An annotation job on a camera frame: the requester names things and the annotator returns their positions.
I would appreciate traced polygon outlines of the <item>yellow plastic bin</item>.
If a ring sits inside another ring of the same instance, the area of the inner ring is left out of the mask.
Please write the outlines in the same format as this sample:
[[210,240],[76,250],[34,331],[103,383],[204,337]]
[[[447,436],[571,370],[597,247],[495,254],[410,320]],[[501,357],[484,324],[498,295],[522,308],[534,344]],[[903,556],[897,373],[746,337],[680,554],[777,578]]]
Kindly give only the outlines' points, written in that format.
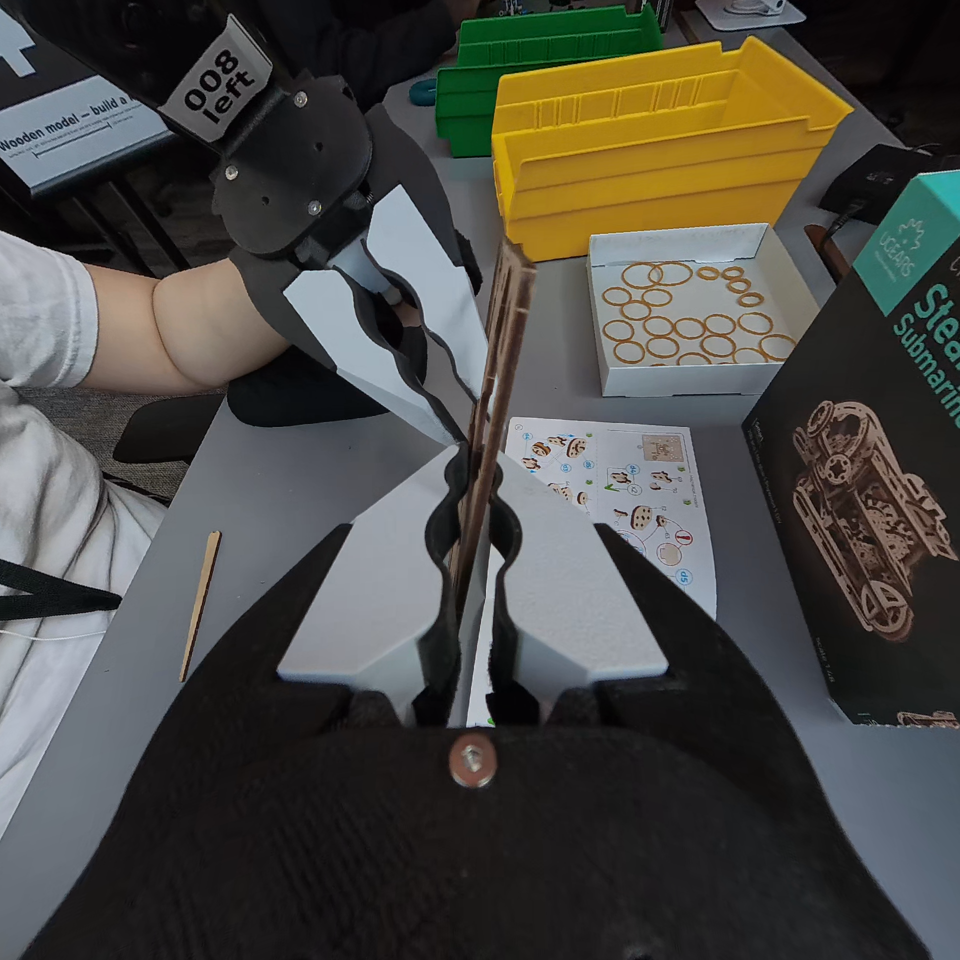
[[503,76],[491,132],[528,258],[593,235],[774,224],[854,108],[755,37]]

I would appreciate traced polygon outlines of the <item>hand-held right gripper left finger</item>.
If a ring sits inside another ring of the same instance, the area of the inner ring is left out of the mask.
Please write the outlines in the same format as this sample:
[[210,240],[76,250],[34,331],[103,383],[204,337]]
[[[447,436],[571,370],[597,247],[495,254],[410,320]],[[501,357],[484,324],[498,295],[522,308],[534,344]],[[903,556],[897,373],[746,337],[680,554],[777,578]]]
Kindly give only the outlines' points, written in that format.
[[380,692],[405,726],[447,723],[460,646],[446,558],[468,466],[451,444],[356,516],[280,678]]

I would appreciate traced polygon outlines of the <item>thin wooden stick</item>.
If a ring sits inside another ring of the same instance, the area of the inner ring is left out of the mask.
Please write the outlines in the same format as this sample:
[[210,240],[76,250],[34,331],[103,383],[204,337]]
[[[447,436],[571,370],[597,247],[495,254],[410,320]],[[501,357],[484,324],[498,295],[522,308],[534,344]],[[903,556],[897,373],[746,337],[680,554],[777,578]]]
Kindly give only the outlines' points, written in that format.
[[213,531],[209,534],[199,570],[198,586],[194,604],[191,609],[189,627],[187,630],[183,658],[178,672],[178,681],[184,683],[187,679],[191,660],[198,639],[201,619],[205,610],[210,591],[210,584],[214,566],[222,543],[222,532]]

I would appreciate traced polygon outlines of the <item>white instruction booklet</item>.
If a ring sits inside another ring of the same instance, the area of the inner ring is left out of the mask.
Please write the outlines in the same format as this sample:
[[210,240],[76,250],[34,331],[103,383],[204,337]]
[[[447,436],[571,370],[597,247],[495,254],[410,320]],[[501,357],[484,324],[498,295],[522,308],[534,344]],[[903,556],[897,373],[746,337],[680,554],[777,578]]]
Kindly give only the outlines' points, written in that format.
[[715,618],[714,552],[689,429],[514,417],[505,455]]

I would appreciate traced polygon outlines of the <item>white round stand base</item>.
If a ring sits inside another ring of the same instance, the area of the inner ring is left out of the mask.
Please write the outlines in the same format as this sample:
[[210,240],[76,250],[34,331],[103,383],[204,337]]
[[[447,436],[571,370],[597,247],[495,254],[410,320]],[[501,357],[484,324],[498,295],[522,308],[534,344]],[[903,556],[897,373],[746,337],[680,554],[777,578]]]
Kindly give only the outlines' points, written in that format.
[[746,32],[803,23],[807,16],[788,1],[695,1],[717,32]]

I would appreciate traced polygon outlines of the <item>white cardboard tray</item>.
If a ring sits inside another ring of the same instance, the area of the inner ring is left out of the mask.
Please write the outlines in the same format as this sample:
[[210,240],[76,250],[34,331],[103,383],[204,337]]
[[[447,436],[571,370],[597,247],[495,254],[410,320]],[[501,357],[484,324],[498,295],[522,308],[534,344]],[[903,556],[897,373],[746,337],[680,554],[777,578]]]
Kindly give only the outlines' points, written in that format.
[[783,362],[614,369],[599,354],[593,280],[597,268],[623,267],[635,260],[680,260],[714,265],[738,262],[755,268],[761,281],[769,285],[774,305],[786,319],[788,331],[796,336],[795,347],[819,311],[786,247],[767,222],[595,234],[589,239],[587,258],[599,377],[606,397],[758,395]]

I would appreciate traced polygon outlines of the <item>wooden model parts sheet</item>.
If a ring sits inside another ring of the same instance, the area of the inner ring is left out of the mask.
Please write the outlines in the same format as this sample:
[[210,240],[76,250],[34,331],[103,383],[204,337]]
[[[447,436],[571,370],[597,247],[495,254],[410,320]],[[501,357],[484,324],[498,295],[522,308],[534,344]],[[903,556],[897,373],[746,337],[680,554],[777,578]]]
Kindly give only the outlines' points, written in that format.
[[460,510],[461,536],[451,558],[457,618],[462,618],[498,451],[533,300],[536,265],[508,237],[501,239],[487,307],[487,356],[478,402],[467,434],[469,486]]

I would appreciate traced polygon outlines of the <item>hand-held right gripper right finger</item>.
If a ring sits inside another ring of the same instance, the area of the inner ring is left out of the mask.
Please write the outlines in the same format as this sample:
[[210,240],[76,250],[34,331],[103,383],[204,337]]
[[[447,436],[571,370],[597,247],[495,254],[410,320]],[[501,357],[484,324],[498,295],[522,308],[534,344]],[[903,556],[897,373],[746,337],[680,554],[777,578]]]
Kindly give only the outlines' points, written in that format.
[[587,515],[501,453],[489,499],[486,726],[537,724],[567,690],[663,676],[665,653]]

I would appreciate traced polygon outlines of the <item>group of rubber bands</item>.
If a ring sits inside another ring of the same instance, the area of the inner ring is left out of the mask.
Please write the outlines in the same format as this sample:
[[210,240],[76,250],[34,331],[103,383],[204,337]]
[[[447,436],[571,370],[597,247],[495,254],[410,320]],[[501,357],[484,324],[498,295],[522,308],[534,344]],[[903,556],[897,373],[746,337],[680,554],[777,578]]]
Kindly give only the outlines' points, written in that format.
[[781,363],[797,338],[756,268],[629,261],[597,268],[600,356],[613,369]]

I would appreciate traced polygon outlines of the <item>black rectangular device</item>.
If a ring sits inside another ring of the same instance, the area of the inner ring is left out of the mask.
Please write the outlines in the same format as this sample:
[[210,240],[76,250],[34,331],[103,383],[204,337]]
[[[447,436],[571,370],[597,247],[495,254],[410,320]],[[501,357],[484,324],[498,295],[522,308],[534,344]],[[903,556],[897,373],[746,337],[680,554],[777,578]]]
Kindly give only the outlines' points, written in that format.
[[860,201],[861,206],[851,217],[877,226],[909,182],[918,174],[933,171],[936,163],[932,155],[921,150],[875,145],[834,179],[818,207],[843,214]]

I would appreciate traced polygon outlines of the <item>person's left forearm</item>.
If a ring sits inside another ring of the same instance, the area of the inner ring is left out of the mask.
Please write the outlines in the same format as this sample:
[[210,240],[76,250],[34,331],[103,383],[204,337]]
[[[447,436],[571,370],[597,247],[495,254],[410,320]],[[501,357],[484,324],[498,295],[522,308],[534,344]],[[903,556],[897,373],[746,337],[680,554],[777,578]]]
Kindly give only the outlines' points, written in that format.
[[87,266],[99,330],[85,389],[174,397],[224,387],[289,343],[259,315],[230,259],[152,279]]

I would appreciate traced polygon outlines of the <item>black framed marker sign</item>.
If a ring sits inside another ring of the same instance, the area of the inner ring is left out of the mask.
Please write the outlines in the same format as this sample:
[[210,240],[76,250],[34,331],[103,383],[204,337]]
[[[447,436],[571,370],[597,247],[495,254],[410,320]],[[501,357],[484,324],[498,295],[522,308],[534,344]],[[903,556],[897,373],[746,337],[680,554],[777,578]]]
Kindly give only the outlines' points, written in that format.
[[39,197],[173,141],[148,106],[1,12],[2,174]]

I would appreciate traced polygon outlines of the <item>green plastic bin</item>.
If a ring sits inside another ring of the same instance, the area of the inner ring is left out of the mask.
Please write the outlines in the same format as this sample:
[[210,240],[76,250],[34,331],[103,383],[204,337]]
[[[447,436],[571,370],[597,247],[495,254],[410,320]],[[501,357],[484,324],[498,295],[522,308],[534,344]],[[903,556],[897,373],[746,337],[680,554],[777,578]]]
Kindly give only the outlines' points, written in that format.
[[491,155],[500,78],[550,66],[662,50],[650,6],[601,6],[472,20],[462,26],[456,63],[438,70],[436,131],[456,159]]

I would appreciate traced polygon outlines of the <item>black model kit box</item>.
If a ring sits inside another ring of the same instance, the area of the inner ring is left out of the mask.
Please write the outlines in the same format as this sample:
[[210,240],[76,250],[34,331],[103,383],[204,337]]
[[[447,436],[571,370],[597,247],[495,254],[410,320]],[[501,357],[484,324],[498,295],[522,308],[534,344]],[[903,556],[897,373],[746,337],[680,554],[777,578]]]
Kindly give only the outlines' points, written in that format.
[[959,173],[896,199],[743,430],[831,699],[958,730]]

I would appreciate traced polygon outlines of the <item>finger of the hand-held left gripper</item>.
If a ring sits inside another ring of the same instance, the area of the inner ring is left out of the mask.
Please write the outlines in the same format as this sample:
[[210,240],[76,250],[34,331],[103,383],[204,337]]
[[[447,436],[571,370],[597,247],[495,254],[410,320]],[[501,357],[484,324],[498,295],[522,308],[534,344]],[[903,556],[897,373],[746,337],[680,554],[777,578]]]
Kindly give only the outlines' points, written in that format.
[[478,402],[488,341],[470,278],[450,259],[402,185],[375,203],[366,252],[381,274],[414,295],[426,330],[446,349],[462,388]]
[[372,297],[358,283],[341,270],[303,271],[284,296],[342,379],[441,444],[466,439],[407,358],[383,337]]

